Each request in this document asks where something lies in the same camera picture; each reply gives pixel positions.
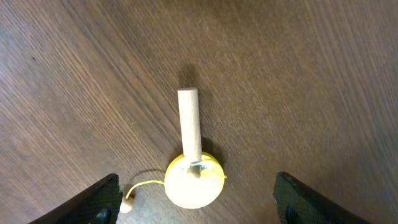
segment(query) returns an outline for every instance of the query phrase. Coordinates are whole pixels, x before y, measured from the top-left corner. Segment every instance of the wooden table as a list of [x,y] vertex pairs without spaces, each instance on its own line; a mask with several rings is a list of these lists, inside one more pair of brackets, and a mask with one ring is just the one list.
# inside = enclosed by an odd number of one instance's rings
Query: wooden table
[[396,0],[2,1],[1,222],[112,172],[163,179],[188,86],[223,192],[184,210],[145,185],[119,223],[278,223],[281,170],[398,222],[397,12]]

